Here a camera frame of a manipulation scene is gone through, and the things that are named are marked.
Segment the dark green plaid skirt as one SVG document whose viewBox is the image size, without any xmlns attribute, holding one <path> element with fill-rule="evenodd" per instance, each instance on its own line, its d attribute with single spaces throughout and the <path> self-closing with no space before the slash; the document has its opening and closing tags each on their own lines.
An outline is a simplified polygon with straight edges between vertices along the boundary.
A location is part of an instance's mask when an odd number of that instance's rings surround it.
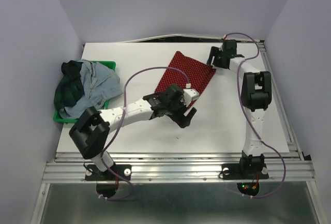
<svg viewBox="0 0 331 224">
<path fill-rule="evenodd" d="M 82 62 L 69 61 L 62 63 L 61 78 L 54 95 L 54 106 L 57 111 L 65 107 L 73 107 L 84 95 L 84 88 L 81 82 Z"/>
</svg>

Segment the aluminium rail frame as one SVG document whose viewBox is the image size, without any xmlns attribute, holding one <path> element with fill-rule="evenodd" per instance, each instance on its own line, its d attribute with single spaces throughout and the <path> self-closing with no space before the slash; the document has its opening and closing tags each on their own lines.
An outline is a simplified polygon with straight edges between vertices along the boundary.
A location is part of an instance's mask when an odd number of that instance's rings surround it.
<svg viewBox="0 0 331 224">
<path fill-rule="evenodd" d="M 186 129 L 168 118 L 127 126 L 109 153 L 131 167 L 131 190 L 122 201 L 97 196 L 83 158 L 63 127 L 55 158 L 46 164 L 32 223 L 327 223 L 313 163 L 305 160 L 277 90 L 263 123 L 269 177 L 252 199 L 224 180 L 238 163 L 246 121 L 238 103 L 235 73 L 218 69 L 195 104 Z"/>
</svg>

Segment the red polka dot skirt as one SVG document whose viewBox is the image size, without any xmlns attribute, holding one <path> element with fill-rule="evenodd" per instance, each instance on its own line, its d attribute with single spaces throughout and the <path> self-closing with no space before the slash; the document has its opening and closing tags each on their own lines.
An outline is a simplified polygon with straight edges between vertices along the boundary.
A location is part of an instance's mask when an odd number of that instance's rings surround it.
<svg viewBox="0 0 331 224">
<path fill-rule="evenodd" d="M 180 51 L 175 52 L 168 66 L 184 72 L 188 76 L 191 87 L 196 89 L 200 95 L 202 95 L 203 91 L 216 73 L 216 69 L 212 66 L 187 57 Z M 167 69 L 162 75 L 161 80 L 155 89 L 155 93 L 164 92 L 166 88 L 173 83 L 181 88 L 185 88 L 187 80 L 180 72 L 173 69 Z"/>
</svg>

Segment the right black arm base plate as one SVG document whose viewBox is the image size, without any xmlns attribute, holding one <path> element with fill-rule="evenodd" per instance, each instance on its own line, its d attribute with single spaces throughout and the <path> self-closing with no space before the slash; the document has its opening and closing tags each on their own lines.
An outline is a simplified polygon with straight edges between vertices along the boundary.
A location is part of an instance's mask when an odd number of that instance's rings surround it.
<svg viewBox="0 0 331 224">
<path fill-rule="evenodd" d="M 263 168 L 252 167 L 243 168 L 239 163 L 224 163 L 218 177 L 223 180 L 252 180 L 269 179 L 268 173 L 262 172 Z"/>
</svg>

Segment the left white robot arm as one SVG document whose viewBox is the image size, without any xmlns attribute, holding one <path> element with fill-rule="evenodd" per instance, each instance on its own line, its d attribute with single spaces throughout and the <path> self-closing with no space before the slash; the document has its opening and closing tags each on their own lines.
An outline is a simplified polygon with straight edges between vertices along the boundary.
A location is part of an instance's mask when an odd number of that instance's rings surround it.
<svg viewBox="0 0 331 224">
<path fill-rule="evenodd" d="M 105 180 L 115 174 L 115 162 L 107 152 L 106 140 L 112 132 L 141 121 L 168 116 L 180 128 L 190 125 L 196 109 L 189 106 L 199 99 L 196 89 L 182 89 L 172 84 L 163 92 L 146 95 L 139 100 L 114 109 L 96 110 L 89 107 L 69 131 L 69 136 L 85 160 L 90 160 Z"/>
</svg>

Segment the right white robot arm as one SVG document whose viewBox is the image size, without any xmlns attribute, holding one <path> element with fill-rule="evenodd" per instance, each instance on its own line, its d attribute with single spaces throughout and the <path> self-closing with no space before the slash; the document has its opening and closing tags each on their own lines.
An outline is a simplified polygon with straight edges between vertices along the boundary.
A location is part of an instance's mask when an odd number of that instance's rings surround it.
<svg viewBox="0 0 331 224">
<path fill-rule="evenodd" d="M 246 137 L 238 163 L 222 166 L 220 177 L 224 180 L 250 179 L 267 176 L 262 149 L 262 127 L 264 115 L 272 101 L 271 73 L 261 71 L 237 54 L 236 40 L 225 40 L 221 47 L 211 47 L 208 60 L 210 66 L 228 69 L 236 73 L 240 107 L 246 119 Z"/>
</svg>

